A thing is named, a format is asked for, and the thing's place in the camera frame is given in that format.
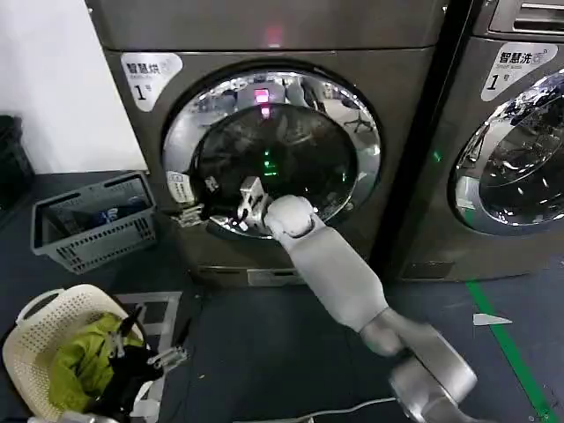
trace washer door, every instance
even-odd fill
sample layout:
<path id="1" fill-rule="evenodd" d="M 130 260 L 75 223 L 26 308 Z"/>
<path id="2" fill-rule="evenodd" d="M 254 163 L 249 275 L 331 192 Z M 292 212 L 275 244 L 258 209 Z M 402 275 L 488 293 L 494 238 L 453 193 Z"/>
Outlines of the washer door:
<path id="1" fill-rule="evenodd" d="M 468 226 L 523 235 L 564 217 L 563 93 L 563 73 L 542 78 L 476 131 L 454 172 L 456 209 Z"/>
<path id="2" fill-rule="evenodd" d="M 173 120 L 163 165 L 221 188 L 234 210 L 240 186 L 259 176 L 272 197 L 306 197 L 323 220 L 372 191 L 380 169 L 375 119 L 358 96 L 322 74 L 251 70 L 218 81 L 190 99 Z M 227 215 L 211 220 L 242 231 Z"/>

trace number 1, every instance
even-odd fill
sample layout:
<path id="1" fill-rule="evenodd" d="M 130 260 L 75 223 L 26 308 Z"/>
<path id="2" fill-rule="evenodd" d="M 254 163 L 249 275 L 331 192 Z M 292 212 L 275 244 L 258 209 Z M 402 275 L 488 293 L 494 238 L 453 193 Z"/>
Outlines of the number 1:
<path id="1" fill-rule="evenodd" d="M 141 87 L 139 85 L 135 85 L 135 87 L 137 88 L 137 92 L 139 93 L 139 98 L 138 100 L 147 100 L 146 97 L 143 96 L 143 93 L 141 92 Z"/>
<path id="2" fill-rule="evenodd" d="M 499 78 L 499 75 L 493 75 L 493 81 L 492 84 L 490 86 L 487 87 L 488 90 L 494 90 L 495 89 L 495 84 L 497 84 L 497 78 Z"/>

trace white cable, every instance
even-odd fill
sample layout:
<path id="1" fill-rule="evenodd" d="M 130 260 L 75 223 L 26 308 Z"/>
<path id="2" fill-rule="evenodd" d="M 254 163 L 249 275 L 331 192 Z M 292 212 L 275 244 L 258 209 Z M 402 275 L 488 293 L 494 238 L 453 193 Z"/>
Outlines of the white cable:
<path id="1" fill-rule="evenodd" d="M 345 408 L 341 410 L 323 410 L 322 412 L 312 412 L 311 414 L 307 414 L 301 417 L 294 417 L 292 419 L 234 421 L 234 423 L 307 423 L 309 419 L 313 419 L 314 417 L 317 416 L 324 416 L 327 414 L 347 414 L 348 412 L 356 412 L 361 408 L 367 407 L 369 405 L 390 403 L 392 401 L 396 401 L 396 399 L 394 397 L 373 399 L 371 401 L 367 401 L 366 403 L 355 405 L 352 408 Z"/>

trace gray plastic basket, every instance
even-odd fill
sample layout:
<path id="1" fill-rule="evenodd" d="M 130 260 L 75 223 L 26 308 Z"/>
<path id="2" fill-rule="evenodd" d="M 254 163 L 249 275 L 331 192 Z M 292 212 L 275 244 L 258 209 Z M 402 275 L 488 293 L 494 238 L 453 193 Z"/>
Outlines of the gray plastic basket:
<path id="1" fill-rule="evenodd" d="M 104 211 L 135 205 L 135 212 L 85 230 L 79 218 L 99 219 Z M 47 255 L 68 271 L 81 274 L 156 242 L 152 215 L 155 201 L 145 175 L 125 174 L 33 207 L 32 251 Z"/>

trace green floor line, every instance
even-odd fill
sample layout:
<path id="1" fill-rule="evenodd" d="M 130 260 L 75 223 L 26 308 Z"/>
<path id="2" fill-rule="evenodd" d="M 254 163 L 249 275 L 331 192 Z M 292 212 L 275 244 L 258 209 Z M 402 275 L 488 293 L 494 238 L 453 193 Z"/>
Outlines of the green floor line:
<path id="1" fill-rule="evenodd" d="M 466 282 L 466 287 L 470 291 L 470 294 L 474 299 L 474 302 L 476 302 L 476 305 L 478 305 L 481 313 L 495 315 L 494 307 L 492 307 L 489 299 L 486 297 L 482 288 L 478 283 L 476 283 L 476 281 L 470 280 Z M 541 421 L 543 422 L 558 422 L 558 417 L 554 414 L 554 411 L 550 406 L 550 402 L 546 399 L 542 389 L 533 377 L 532 372 L 525 365 L 523 358 L 521 357 L 521 353 L 519 353 L 519 350 L 503 325 L 491 325 L 490 330 L 497 339 L 501 350 L 508 360 L 509 365 L 513 368 L 517 379 L 521 383 L 529 401 L 531 401 L 532 406 L 535 408 L 538 417 L 541 418 Z"/>

